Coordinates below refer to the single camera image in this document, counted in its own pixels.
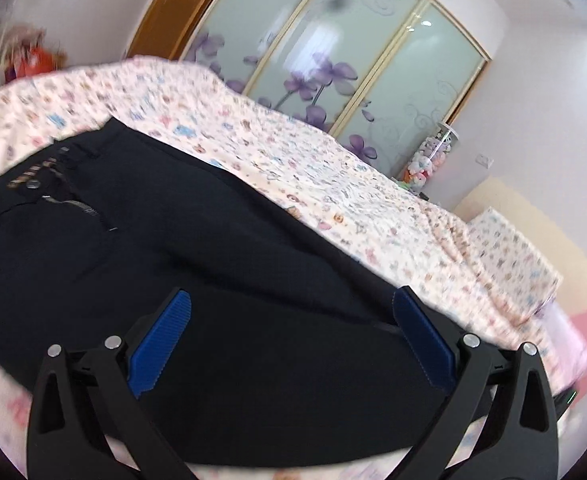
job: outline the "blue gripper pad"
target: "blue gripper pad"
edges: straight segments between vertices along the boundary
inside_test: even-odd
[[[427,379],[451,392],[456,385],[455,357],[416,300],[401,288],[393,295],[393,316]]]
[[[191,297],[179,290],[129,359],[129,388],[136,399],[154,388],[191,319]]]

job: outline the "frosted glass panel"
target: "frosted glass panel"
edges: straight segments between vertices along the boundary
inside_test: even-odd
[[[184,59],[209,66],[235,91],[302,0],[218,0]]]
[[[329,131],[419,0],[310,0],[250,97]]]
[[[421,20],[338,137],[387,176],[400,172],[420,142],[436,133],[437,122],[482,62],[478,50],[435,7]],[[350,136],[361,136],[364,146]]]

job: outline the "pillow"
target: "pillow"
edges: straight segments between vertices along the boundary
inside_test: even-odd
[[[587,342],[556,301],[536,314],[558,354],[567,386],[587,375]]]
[[[469,222],[469,239],[487,272],[528,320],[554,298],[562,275],[515,226],[493,207]]]

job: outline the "flower stem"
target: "flower stem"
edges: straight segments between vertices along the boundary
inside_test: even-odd
[[[289,99],[289,97],[291,97],[292,95],[294,95],[295,92],[287,92],[282,99],[280,99],[280,101],[278,101],[276,103],[276,106],[274,106],[274,110],[275,111],[279,111],[278,108],[280,108],[283,104],[285,104],[285,101],[287,101]]]
[[[318,93],[316,94],[316,96],[313,98],[313,101],[311,102],[311,106],[315,106],[316,103],[318,102],[318,97],[320,97],[320,94],[322,94],[322,91],[325,89],[324,85],[320,86],[320,89],[318,90]]]

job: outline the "container of plush toys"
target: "container of plush toys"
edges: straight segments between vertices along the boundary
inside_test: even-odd
[[[402,187],[419,195],[427,180],[445,163],[457,141],[458,134],[449,124],[438,123],[438,133],[420,144],[403,171]]]

